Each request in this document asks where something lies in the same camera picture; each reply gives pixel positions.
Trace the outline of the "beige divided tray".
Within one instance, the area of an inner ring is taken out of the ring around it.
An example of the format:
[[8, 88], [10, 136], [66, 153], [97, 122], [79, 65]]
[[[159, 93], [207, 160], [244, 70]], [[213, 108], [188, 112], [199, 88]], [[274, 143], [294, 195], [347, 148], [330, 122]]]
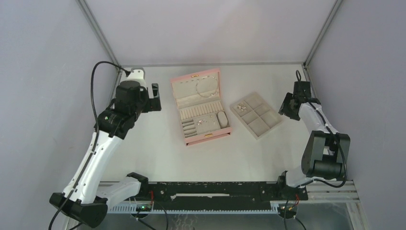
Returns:
[[232, 113], [256, 139], [260, 139], [282, 122], [279, 115], [257, 92], [230, 105]]

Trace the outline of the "pink jewelry box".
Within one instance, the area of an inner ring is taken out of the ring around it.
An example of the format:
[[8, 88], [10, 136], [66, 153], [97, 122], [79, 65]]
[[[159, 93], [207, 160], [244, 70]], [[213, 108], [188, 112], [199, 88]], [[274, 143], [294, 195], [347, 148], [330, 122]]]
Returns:
[[[231, 135], [232, 127], [221, 97], [219, 68], [170, 80], [186, 146]], [[217, 114], [224, 111], [228, 126], [220, 128]]]

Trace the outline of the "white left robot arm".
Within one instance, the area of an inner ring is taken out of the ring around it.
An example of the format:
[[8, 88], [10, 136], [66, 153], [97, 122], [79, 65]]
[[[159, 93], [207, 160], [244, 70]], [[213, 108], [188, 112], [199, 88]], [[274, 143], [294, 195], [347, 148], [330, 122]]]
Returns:
[[99, 188], [99, 183], [113, 154], [140, 115], [161, 111], [159, 85], [153, 83], [151, 87], [152, 98], [137, 80], [125, 80], [117, 86], [115, 98], [96, 117], [89, 148], [72, 180], [49, 199], [58, 213], [95, 228], [103, 222], [108, 209], [133, 196], [139, 200], [148, 197], [148, 178], [135, 172], [104, 189]]

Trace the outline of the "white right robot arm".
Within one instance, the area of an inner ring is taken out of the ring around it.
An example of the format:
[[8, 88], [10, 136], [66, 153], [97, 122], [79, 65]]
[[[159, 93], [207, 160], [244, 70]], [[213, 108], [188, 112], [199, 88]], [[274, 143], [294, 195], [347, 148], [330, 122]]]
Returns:
[[277, 185], [277, 195], [290, 199], [296, 187], [312, 182], [342, 187], [348, 176], [350, 137], [337, 131], [325, 117], [320, 101], [311, 96], [309, 82], [298, 80], [294, 83], [293, 92], [286, 94], [279, 114], [303, 121], [309, 139], [301, 165], [284, 173], [285, 181]]

